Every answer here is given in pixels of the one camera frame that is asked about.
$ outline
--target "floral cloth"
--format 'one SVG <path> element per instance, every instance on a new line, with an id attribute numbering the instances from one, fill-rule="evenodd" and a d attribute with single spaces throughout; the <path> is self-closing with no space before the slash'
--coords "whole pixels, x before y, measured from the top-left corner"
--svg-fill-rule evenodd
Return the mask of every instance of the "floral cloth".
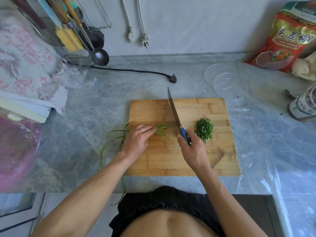
<path id="1" fill-rule="evenodd" d="M 65 116 L 67 90 L 50 76 L 59 55 L 14 10 L 0 11 L 0 96 L 53 107 Z"/>

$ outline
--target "wooden handle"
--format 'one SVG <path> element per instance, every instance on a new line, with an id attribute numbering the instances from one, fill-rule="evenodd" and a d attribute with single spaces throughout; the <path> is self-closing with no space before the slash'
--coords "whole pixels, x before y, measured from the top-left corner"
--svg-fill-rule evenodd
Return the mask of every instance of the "wooden handle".
<path id="1" fill-rule="evenodd" d="M 58 16 L 58 18 L 63 24 L 67 24 L 70 22 L 70 19 L 66 11 L 61 7 L 61 5 L 58 2 L 53 1 L 53 0 L 46 0 L 46 1 L 48 2 L 50 7 L 53 9 L 54 13 Z"/>
<path id="2" fill-rule="evenodd" d="M 11 1 L 14 3 L 14 5 L 18 9 L 20 9 L 21 12 L 28 15 L 38 25 L 40 29 L 46 29 L 45 23 L 36 14 L 36 12 L 29 7 L 28 3 L 25 0 L 11 0 Z"/>
<path id="3" fill-rule="evenodd" d="M 75 20 L 77 26 L 78 26 L 79 28 L 82 28 L 82 24 L 81 24 L 81 22 L 80 22 L 80 20 L 79 20 L 79 18 L 78 18 L 78 16 L 77 16 L 75 10 L 73 9 L 73 7 L 72 7 L 70 1 L 69 1 L 69 0 L 62 0 L 62 1 L 65 3 L 66 7 L 68 8 L 68 11 L 69 11 L 70 14 L 72 15 L 72 18 Z"/>

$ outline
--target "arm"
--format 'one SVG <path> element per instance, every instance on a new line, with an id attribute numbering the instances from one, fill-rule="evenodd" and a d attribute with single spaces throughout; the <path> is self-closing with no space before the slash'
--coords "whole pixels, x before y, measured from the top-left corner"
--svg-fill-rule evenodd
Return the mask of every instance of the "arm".
<path id="1" fill-rule="evenodd" d="M 71 192 L 35 228 L 31 237 L 86 237 L 129 166 L 145 151 L 153 126 L 137 126 L 124 147 L 103 169 Z"/>
<path id="2" fill-rule="evenodd" d="M 192 145 L 178 135 L 178 142 L 185 161 L 203 184 L 227 237 L 267 237 L 225 188 L 212 170 L 204 142 L 193 131 L 187 131 Z"/>

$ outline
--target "gray marble countertop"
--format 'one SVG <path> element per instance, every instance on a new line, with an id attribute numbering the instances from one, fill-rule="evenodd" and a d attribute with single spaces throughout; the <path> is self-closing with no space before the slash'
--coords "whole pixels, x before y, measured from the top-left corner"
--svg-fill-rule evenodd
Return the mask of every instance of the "gray marble countertop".
<path id="1" fill-rule="evenodd" d="M 42 125 L 38 160 L 12 191 L 70 192 L 100 168 L 105 134 L 128 120 L 133 99 L 218 97 L 204 80 L 216 62 L 159 63 L 112 66 L 175 74 L 164 76 L 90 69 L 93 86 L 69 90 L 66 117 L 52 111 Z M 248 85 L 248 94 L 226 101 L 241 169 L 240 177 L 220 177 L 231 193 L 272 194 L 287 236 L 316 235 L 316 123 L 302 123 L 287 112 L 291 101 L 284 89 L 301 94 L 310 82 L 279 71 L 262 70 L 240 61 L 222 62 Z M 106 163 L 118 143 L 106 150 Z M 127 177 L 127 192 L 151 191 L 161 185 L 204 193 L 197 177 Z M 121 192 L 123 183 L 116 187 Z"/>

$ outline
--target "yellow sponge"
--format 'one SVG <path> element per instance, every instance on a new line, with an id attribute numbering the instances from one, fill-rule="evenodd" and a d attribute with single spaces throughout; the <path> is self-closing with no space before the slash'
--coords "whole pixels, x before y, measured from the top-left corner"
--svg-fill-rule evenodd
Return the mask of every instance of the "yellow sponge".
<path id="1" fill-rule="evenodd" d="M 68 29 L 64 26 L 62 29 L 60 27 L 56 26 L 56 35 L 59 37 L 61 42 L 65 45 L 65 47 L 70 52 L 83 49 L 83 46 L 82 46 L 80 40 L 74 34 L 73 30 Z"/>

